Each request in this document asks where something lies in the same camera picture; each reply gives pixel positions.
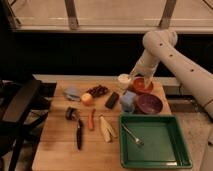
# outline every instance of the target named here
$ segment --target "wooden table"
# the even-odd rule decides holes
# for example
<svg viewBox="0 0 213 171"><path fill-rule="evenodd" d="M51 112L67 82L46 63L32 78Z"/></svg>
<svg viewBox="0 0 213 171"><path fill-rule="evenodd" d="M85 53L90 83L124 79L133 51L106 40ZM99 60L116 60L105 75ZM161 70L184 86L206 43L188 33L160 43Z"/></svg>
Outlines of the wooden table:
<svg viewBox="0 0 213 171"><path fill-rule="evenodd" d="M88 89L104 85L110 92L96 98L94 105L85 106L81 102L69 101L64 96L64 90L75 86L82 94ZM50 112L44 124L41 141L35 155L33 171L124 171L120 164L119 138L106 143L99 129L99 116L102 114L118 133L118 116L121 114L120 104L110 110L104 104L110 94L119 90L117 81L81 80L60 81L57 83ZM161 114L171 114L171 110L160 83L154 82L152 94L163 101ZM76 122L65 119L67 107L77 108L84 123L82 150L76 147ZM94 131L87 128L87 116L95 108Z"/></svg>

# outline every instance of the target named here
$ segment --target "metal spoon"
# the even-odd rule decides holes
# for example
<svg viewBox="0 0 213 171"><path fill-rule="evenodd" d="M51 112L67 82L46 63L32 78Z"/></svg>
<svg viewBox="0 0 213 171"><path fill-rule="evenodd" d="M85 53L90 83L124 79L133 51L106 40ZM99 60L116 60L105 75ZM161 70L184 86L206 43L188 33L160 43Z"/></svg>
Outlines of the metal spoon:
<svg viewBox="0 0 213 171"><path fill-rule="evenodd" d="M134 140L135 144L137 145L144 145L143 141L136 137L127 127L125 124L121 124L122 127L124 128L124 130L132 137L132 139Z"/></svg>

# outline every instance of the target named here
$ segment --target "orange carrot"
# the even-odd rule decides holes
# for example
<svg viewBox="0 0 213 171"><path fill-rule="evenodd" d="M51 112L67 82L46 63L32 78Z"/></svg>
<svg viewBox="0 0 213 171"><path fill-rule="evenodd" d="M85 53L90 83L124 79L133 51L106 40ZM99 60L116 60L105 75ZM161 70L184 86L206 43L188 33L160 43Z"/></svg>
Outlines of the orange carrot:
<svg viewBox="0 0 213 171"><path fill-rule="evenodd" d="M92 110L91 113L89 113L88 115L88 128L89 130L93 130L94 129L94 123L93 123L93 115L95 113L95 109Z"/></svg>

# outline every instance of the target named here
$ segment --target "black wall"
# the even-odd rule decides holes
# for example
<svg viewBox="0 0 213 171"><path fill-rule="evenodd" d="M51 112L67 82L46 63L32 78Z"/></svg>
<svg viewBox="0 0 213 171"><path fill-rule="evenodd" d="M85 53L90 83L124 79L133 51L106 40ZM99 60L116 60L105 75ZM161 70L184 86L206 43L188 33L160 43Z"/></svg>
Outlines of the black wall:
<svg viewBox="0 0 213 171"><path fill-rule="evenodd" d="M13 33L0 4L0 76L119 75L141 55L143 35ZM213 35L179 35L176 48L213 72ZM170 76L161 64L157 76Z"/></svg>

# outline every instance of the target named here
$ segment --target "green tray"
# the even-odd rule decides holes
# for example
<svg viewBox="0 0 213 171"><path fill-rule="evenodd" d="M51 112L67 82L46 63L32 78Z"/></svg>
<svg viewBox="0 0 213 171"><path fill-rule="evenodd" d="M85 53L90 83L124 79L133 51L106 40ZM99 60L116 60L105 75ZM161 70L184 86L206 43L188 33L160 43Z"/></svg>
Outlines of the green tray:
<svg viewBox="0 0 213 171"><path fill-rule="evenodd" d="M136 145L121 123L142 139L144 145ZM120 158L124 168L192 168L187 146L174 116L122 114L119 130Z"/></svg>

